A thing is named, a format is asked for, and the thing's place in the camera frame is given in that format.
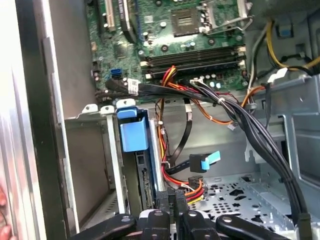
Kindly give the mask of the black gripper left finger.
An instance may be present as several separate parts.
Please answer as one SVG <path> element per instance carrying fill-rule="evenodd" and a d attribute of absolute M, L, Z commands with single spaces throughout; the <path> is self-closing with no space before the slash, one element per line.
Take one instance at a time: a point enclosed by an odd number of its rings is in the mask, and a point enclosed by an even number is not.
<path fill-rule="evenodd" d="M 156 209 L 142 211 L 138 217 L 117 214 L 74 236 L 72 240 L 169 240 L 170 203 L 167 191 L 156 193 Z"/>

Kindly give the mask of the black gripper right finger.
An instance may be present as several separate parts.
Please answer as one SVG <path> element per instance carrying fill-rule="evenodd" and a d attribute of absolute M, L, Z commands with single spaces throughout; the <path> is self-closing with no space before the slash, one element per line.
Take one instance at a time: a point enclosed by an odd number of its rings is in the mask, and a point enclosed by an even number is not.
<path fill-rule="evenodd" d="M 202 211 L 190 210 L 182 190 L 175 191 L 175 224 L 178 240 L 286 240 L 262 226 L 235 215 L 219 216 L 215 222 Z"/>

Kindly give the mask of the person's hand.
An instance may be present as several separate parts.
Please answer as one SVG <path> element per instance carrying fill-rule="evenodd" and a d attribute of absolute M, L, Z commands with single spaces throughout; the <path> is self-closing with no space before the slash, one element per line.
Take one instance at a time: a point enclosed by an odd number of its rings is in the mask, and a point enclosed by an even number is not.
<path fill-rule="evenodd" d="M 7 204 L 7 198 L 2 189 L 0 189 L 0 206 L 3 207 Z M 0 228 L 0 239 L 9 240 L 11 238 L 11 226 L 7 223 Z"/>

